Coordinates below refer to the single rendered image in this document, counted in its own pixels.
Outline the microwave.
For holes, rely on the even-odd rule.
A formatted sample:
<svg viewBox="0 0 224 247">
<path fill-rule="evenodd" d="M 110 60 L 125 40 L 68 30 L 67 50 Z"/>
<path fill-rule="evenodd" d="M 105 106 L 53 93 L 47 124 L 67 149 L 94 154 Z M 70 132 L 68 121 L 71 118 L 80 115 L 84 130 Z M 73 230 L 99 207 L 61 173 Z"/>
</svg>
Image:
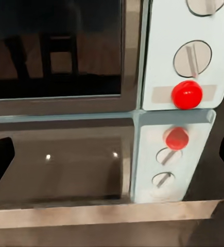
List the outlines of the microwave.
<svg viewBox="0 0 224 247">
<path fill-rule="evenodd" d="M 224 0 L 0 0 L 0 117 L 201 110 Z"/>
</svg>

